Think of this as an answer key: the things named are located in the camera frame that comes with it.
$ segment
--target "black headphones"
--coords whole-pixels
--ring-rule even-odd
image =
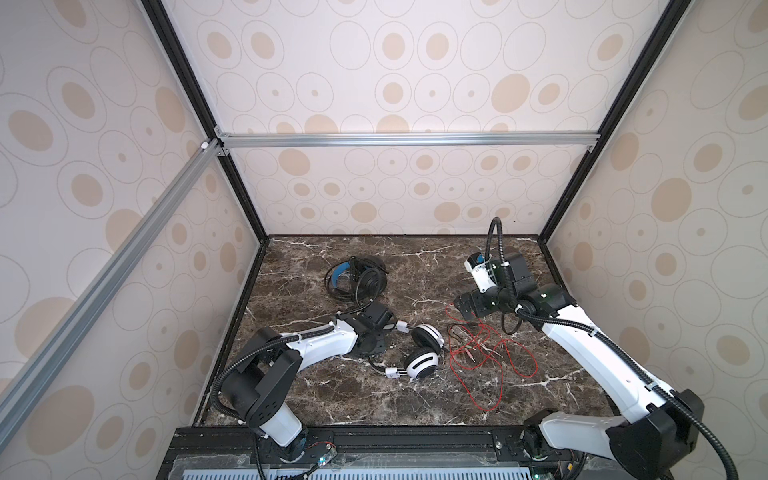
[[[325,275],[328,294],[342,302],[360,304],[376,298],[386,288],[384,262],[373,255],[350,257],[330,267]]]

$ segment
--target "marble surface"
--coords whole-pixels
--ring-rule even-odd
[[[410,326],[435,326],[447,345],[446,330],[454,320],[446,315],[446,305],[474,288],[463,263],[469,254],[484,248],[484,237],[273,238],[230,358],[263,326],[297,332],[327,323],[328,315],[344,305],[326,293],[325,272],[351,255],[366,253],[381,256],[389,271],[389,284],[379,299]],[[514,250],[526,257],[540,285],[552,281],[535,241],[506,239],[505,251]],[[452,307],[449,311],[459,317]],[[501,332],[498,313],[484,321]],[[508,322],[507,329],[514,324],[514,320]],[[461,335],[458,328],[453,332]],[[447,353],[441,356],[438,371],[423,380],[387,379],[365,360],[333,357],[300,372],[286,402],[307,425],[514,425],[547,407],[581,415],[610,415],[601,387],[558,344],[528,324],[511,338],[533,352],[538,371],[531,378],[516,374],[506,355],[496,356],[503,367],[490,361],[473,370],[454,366],[478,406],[485,409],[498,400],[503,368],[502,401],[490,412],[472,403],[446,364]],[[410,335],[394,332],[387,339],[391,347],[378,360],[402,368],[402,361],[415,348]],[[534,372],[534,363],[523,349],[511,344],[509,352],[520,373]],[[472,357],[482,356],[475,351]],[[464,353],[456,360],[472,365]],[[209,411],[203,424],[233,422]]]

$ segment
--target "enclosure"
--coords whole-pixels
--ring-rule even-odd
[[[168,478],[179,432],[242,435],[214,379],[258,329],[346,308],[325,275],[351,256],[380,257],[379,301],[446,351],[425,379],[377,374],[407,365],[401,333],[375,365],[302,370],[286,404],[304,424],[612,415],[530,323],[485,320],[498,360],[456,350],[494,217],[538,285],[698,395],[741,478],[765,476],[766,0],[3,10],[0,479]],[[704,440],[671,472],[725,478]]]

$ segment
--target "red cable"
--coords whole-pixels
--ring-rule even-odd
[[[331,446],[332,446],[332,447],[334,447],[334,448],[336,447],[336,446],[333,444],[333,442],[324,442],[323,440],[321,440],[321,441],[319,441],[319,442],[314,442],[312,445],[308,446],[307,448],[308,448],[308,449],[311,449],[313,446],[315,446],[315,445],[320,445],[321,443],[327,443],[328,445],[331,445]]]
[[[457,319],[453,315],[451,315],[448,312],[448,307],[449,306],[453,306],[453,303],[450,303],[449,305],[445,306],[445,314],[450,319],[453,319],[457,323],[467,323],[463,319]],[[467,334],[469,335],[469,339],[470,340],[467,343],[464,343],[463,345],[461,345],[459,348],[453,349],[452,341],[451,341],[452,337],[450,335],[450,329],[453,328],[454,326],[451,326],[449,328],[449,334],[448,334],[448,350],[449,350],[449,354],[450,354],[449,366],[451,367],[451,371],[453,372],[453,374],[456,376],[456,379],[462,384],[462,386],[464,387],[464,390],[467,391],[467,394],[469,395],[469,398],[472,400],[472,403],[474,403],[475,406],[477,408],[481,409],[483,412],[491,412],[491,411],[495,410],[496,407],[498,407],[499,404],[501,404],[501,402],[502,402],[502,394],[504,392],[504,367],[503,367],[501,362],[499,362],[496,358],[493,357],[493,354],[496,353],[496,349],[498,348],[499,345],[503,345],[504,346],[504,349],[507,352],[507,358],[509,358],[509,363],[512,365],[512,369],[520,377],[523,377],[523,378],[526,378],[526,379],[530,379],[532,376],[536,375],[536,372],[538,372],[538,362],[536,362],[536,357],[533,355],[533,353],[531,353],[530,350],[525,348],[519,342],[515,342],[513,339],[504,339],[504,338],[502,338],[501,333],[499,333],[495,328],[493,328],[492,326],[488,325],[487,323],[483,323],[483,322],[479,322],[478,321],[478,327],[480,327],[480,332],[478,332],[477,335],[472,335],[472,332],[470,332],[469,328],[467,328],[466,326],[463,326],[463,325],[457,325],[457,326],[463,328],[467,332]],[[483,334],[487,334],[487,335],[485,336],[484,339],[480,339],[480,336],[482,336]],[[499,338],[499,341],[493,346],[492,349],[489,349],[485,345],[485,343],[488,342],[494,334]],[[512,362],[512,356],[511,356],[511,353],[509,352],[509,348],[507,347],[507,342],[512,342],[512,343],[520,346],[533,359],[533,363],[534,363],[535,368],[534,368],[534,371],[533,371],[533,373],[531,375],[523,375],[515,367],[515,363]],[[478,363],[475,366],[465,366],[465,365],[462,365],[456,359],[456,356],[459,353],[462,353],[462,352],[467,352],[468,353],[468,349],[471,348],[470,345],[473,345],[473,344],[474,344],[475,348],[477,349],[477,351],[479,353],[481,353],[483,356],[485,356],[485,358],[480,363]],[[464,370],[474,370],[474,369],[482,366],[483,364],[485,364],[485,362],[487,362],[488,360],[491,360],[491,361],[495,362],[496,365],[498,365],[499,369],[501,370],[502,380],[501,380],[501,383],[499,385],[498,400],[496,401],[496,403],[490,409],[484,409],[480,405],[478,405],[478,403],[475,401],[475,397],[472,395],[472,392],[469,391],[469,388],[467,387],[466,384],[464,384],[464,381],[462,380],[462,378],[460,376],[458,376],[458,373],[453,368],[453,365],[455,363],[461,369],[464,369]]]

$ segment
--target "patterned wallpaper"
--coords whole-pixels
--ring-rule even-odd
[[[234,149],[267,233],[541,232],[586,147]]]
[[[2,8],[0,392],[202,138],[130,0]]]
[[[214,161],[0,455],[1,480],[154,480],[256,254],[234,202]]]
[[[165,0],[225,131],[596,129],[667,0]]]
[[[705,0],[550,248],[635,359],[704,400],[741,478],[768,468],[768,1]],[[723,478],[700,440],[675,478]]]

